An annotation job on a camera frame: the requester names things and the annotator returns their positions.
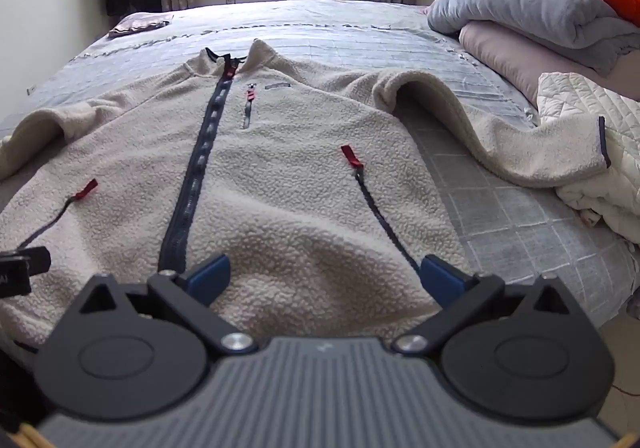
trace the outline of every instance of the red tab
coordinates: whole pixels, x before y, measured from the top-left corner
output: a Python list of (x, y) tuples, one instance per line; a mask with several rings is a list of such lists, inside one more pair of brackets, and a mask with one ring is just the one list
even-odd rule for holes
[(85, 186), (81, 191), (79, 191), (76, 195), (74, 195), (74, 198), (76, 199), (76, 201), (79, 201), (80, 199), (84, 199), (89, 195), (89, 192), (97, 186), (98, 186), (98, 181), (95, 179), (91, 179), (87, 186)]
[(358, 158), (353, 153), (353, 150), (351, 149), (351, 147), (348, 144), (342, 145), (340, 147), (340, 149), (342, 150), (342, 153), (344, 154), (344, 157), (347, 158), (347, 161), (349, 161), (349, 164), (351, 166), (353, 166), (354, 168), (357, 168), (357, 169), (364, 168), (364, 165), (358, 160)]

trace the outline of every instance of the gray ribbed surface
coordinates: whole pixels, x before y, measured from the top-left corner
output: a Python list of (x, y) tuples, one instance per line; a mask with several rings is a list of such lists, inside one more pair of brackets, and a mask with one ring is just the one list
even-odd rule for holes
[(427, 364), (388, 354), (373, 338), (277, 338), (259, 354), (225, 360), (199, 395), (167, 414), (123, 425), (59, 415), (40, 431), (58, 448), (612, 444), (592, 421), (531, 429), (472, 415), (440, 388)]

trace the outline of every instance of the bed sheet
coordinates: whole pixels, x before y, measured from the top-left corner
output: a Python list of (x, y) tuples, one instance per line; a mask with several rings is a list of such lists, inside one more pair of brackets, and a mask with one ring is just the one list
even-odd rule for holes
[[(427, 69), (463, 103), (515, 126), (530, 128), (537, 117), (522, 94), (456, 40), (430, 31), (422, 8), (286, 1), (176, 12), (173, 23), (159, 30), (102, 38), (41, 85), (27, 107), (6, 115), (0, 135), (10, 134), (35, 108), (78, 102), (165, 72), (205, 46), (244, 56), (255, 38), (296, 59), (350, 68)], [(632, 245), (608, 228), (585, 227), (552, 190), (515, 187), (484, 170), (418, 102), (403, 100), (396, 116), (418, 144), (475, 269), (496, 272), (508, 282), (553, 272), (597, 326), (615, 316), (640, 272)]]

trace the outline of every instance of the jacket sleeve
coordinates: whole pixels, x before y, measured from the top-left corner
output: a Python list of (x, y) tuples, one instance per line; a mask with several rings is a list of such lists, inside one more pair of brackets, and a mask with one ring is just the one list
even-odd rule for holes
[(64, 135), (65, 142), (72, 143), (189, 76), (181, 66), (91, 100), (28, 114), (13, 134), (0, 142), (0, 181), (20, 170), (54, 138)]

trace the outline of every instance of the pillow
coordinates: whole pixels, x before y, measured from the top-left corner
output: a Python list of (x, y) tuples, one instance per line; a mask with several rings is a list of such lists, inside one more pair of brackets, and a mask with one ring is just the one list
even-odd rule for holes
[(535, 106), (542, 73), (578, 73), (606, 89), (640, 101), (640, 50), (621, 56), (602, 77), (494, 22), (470, 22), (460, 32), (465, 50), (510, 81)]
[(453, 34), (472, 20), (490, 20), (526, 34), (601, 75), (618, 56), (640, 49), (640, 28), (604, 0), (435, 0), (429, 26)]

